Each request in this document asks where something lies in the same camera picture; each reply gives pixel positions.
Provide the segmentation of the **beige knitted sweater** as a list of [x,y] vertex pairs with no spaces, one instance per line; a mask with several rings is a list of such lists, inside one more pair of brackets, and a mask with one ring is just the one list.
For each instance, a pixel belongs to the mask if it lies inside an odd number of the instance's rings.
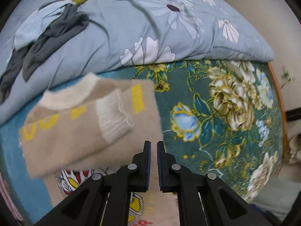
[[42,178],[53,206],[94,173],[109,175],[151,142],[150,187],[133,193],[129,225],[178,225],[173,194],[159,189],[156,144],[161,120],[150,80],[113,80],[93,73],[46,91],[19,131],[30,178]]

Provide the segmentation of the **pink folded cloth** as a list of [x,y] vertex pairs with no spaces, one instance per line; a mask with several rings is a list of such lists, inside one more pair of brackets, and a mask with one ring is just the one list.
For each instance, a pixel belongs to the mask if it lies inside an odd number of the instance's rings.
[[14,202],[12,201],[12,198],[11,198],[10,193],[7,188],[7,184],[2,177],[2,173],[0,173],[0,182],[1,182],[1,195],[5,201],[8,209],[12,213],[14,219],[16,219],[19,222],[24,222],[24,219],[22,218],[17,207],[15,206]]

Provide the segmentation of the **grey-blue floral duvet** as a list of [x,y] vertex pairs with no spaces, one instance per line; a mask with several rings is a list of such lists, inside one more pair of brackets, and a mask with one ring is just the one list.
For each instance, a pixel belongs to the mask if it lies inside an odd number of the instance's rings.
[[[1,70],[7,67],[21,24],[34,11],[57,1],[19,2],[1,31]],[[88,26],[28,81],[17,76],[1,105],[1,123],[47,88],[89,72],[183,59],[274,59],[260,33],[224,0],[88,0],[78,11],[88,14]]]

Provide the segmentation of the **light blue garment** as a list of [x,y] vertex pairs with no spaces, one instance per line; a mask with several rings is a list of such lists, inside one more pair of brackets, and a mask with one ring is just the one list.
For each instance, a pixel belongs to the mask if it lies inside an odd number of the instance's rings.
[[18,51],[36,42],[47,26],[62,15],[67,4],[75,5],[72,0],[63,0],[34,11],[15,32],[13,48]]

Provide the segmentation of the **dark grey garment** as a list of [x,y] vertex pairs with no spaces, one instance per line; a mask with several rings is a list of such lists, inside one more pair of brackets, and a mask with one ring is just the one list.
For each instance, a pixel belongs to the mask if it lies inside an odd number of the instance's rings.
[[78,11],[77,5],[67,4],[60,17],[51,22],[45,31],[27,47],[14,48],[7,67],[1,75],[1,103],[9,96],[20,71],[25,81],[68,40],[82,32],[89,23],[87,13]]

